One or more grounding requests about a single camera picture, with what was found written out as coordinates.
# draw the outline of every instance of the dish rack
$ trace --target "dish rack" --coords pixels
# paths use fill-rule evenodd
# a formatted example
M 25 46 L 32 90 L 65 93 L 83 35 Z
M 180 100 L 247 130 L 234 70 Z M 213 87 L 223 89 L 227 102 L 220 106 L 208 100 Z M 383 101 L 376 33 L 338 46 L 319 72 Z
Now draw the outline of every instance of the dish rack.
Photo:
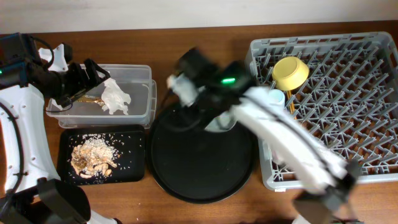
M 254 40 L 246 69 L 275 87 L 273 66 L 294 56 L 310 68 L 308 79 L 285 108 L 340 157 L 362 166 L 360 183 L 398 180 L 398 53 L 390 34 L 318 35 Z M 302 188 L 288 166 L 272 162 L 260 141 L 264 185 L 271 190 Z

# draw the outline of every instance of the yellow bowl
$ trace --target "yellow bowl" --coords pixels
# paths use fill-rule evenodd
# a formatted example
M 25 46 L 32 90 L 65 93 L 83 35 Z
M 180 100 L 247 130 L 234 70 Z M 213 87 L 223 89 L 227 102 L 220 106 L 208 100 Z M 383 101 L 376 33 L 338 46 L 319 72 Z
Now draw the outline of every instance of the yellow bowl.
M 300 59 L 286 57 L 276 63 L 272 78 L 276 81 L 277 89 L 294 90 L 305 82 L 309 73 L 310 69 Z

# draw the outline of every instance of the plastic bin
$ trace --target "plastic bin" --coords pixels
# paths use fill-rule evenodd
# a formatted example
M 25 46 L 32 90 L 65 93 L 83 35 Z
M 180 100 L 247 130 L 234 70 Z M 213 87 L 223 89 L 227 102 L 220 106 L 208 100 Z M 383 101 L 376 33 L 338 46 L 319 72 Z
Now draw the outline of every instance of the plastic bin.
M 141 124 L 149 128 L 156 110 L 156 82 L 152 80 L 151 69 L 147 65 L 99 65 L 111 74 L 123 92 L 131 97 L 128 114 L 117 111 L 113 115 L 103 111 L 96 103 L 73 102 L 72 109 L 62 113 L 47 115 L 57 118 L 63 128 L 84 128 L 88 126 L 107 126 L 115 124 Z M 101 97 L 104 84 L 87 92 L 87 95 Z M 47 110 L 58 110 L 49 101 Z
M 398 180 L 398 51 L 386 32 L 261 39 L 251 42 L 246 70 L 275 87 L 273 66 L 294 56 L 310 68 L 285 108 L 331 151 L 362 165 L 359 183 Z M 264 185 L 302 188 L 288 166 L 259 143 Z

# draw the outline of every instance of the green light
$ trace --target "green light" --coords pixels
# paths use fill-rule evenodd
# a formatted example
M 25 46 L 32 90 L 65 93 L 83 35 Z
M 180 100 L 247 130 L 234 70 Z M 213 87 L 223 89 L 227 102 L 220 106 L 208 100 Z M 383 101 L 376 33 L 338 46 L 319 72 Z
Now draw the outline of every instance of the green light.
M 235 78 L 224 78 L 222 81 L 221 81 L 221 83 L 222 84 L 231 84 L 231 83 L 234 83 L 236 80 L 235 80 Z

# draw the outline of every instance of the black tray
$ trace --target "black tray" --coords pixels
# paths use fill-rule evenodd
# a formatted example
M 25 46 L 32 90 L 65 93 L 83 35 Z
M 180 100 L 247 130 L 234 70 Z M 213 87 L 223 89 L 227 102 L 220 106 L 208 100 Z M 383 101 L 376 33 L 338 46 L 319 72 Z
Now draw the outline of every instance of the black tray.
M 87 136 L 84 140 L 82 138 L 84 134 L 106 134 L 104 140 L 109 142 L 115 139 L 121 140 L 121 142 L 115 141 L 114 144 L 110 144 L 110 146 L 114 146 L 121 155 L 114 160 L 114 163 L 117 165 L 120 164 L 117 168 L 109 166 L 112 170 L 111 177 L 92 177 L 90 179 L 84 179 L 76 174 L 70 164 L 70 160 L 72 159 L 73 148 L 79 144 L 83 144 L 85 140 L 90 138 Z M 141 125 L 76 128 L 68 129 L 61 134 L 57 172 L 61 180 L 66 183 L 88 185 L 138 181 L 144 176 L 144 162 L 145 133 Z
M 164 109 L 152 124 L 146 149 L 149 170 L 170 195 L 191 203 L 211 203 L 237 192 L 248 180 L 257 138 L 241 124 L 225 133 L 170 131 L 178 106 Z

